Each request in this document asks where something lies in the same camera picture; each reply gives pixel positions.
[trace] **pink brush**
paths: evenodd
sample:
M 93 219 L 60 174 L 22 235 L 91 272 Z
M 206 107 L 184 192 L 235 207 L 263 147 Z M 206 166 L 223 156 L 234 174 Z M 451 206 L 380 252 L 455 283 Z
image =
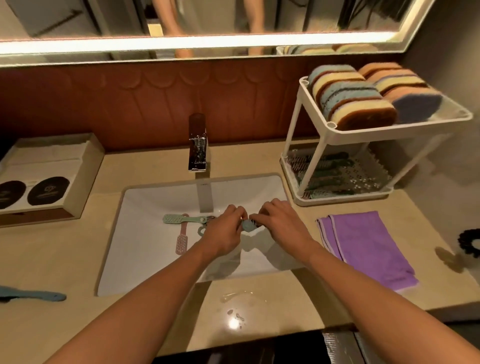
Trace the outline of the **pink brush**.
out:
M 182 255 L 187 252 L 187 224 L 188 222 L 181 223 L 180 235 L 177 237 L 177 246 L 175 247 L 175 253 L 177 253 L 178 255 Z

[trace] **sink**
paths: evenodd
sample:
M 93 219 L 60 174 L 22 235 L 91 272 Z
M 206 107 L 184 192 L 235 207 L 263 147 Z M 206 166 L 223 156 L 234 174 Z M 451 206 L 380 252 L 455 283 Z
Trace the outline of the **sink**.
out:
M 164 224 L 165 214 L 218 216 L 229 204 L 241 205 L 250 214 L 258 212 L 265 201 L 275 197 L 287 199 L 282 180 L 276 174 L 128 188 L 111 236 L 98 296 L 125 293 L 179 257 L 175 246 L 180 225 Z M 197 223 L 187 225 L 189 248 L 200 239 L 199 227 Z M 198 281 L 299 267 L 301 265 L 275 243 L 268 230 L 260 227 L 250 233 L 242 232 L 240 245 L 214 260 Z

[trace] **faucet spout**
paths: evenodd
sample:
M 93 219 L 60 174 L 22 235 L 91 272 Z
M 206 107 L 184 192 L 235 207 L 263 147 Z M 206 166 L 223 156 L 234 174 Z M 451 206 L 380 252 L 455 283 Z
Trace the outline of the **faucet spout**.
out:
M 190 154 L 188 158 L 189 172 L 205 172 L 207 170 L 207 130 L 205 115 L 195 113 L 188 119 Z

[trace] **towel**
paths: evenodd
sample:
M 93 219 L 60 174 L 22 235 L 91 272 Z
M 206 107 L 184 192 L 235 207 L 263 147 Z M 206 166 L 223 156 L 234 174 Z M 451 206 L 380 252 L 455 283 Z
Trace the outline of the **towel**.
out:
M 337 258 L 383 286 L 398 291 L 418 283 L 378 211 L 317 219 L 324 245 Z

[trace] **black circular label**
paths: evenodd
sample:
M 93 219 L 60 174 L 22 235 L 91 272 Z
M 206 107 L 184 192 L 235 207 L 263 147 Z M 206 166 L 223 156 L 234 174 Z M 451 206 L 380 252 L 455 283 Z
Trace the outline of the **black circular label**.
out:
M 30 190 L 27 201 L 32 206 L 53 204 L 63 197 L 69 184 L 65 177 L 47 178 Z
M 12 206 L 20 200 L 27 186 L 21 181 L 8 181 L 0 184 L 0 210 Z

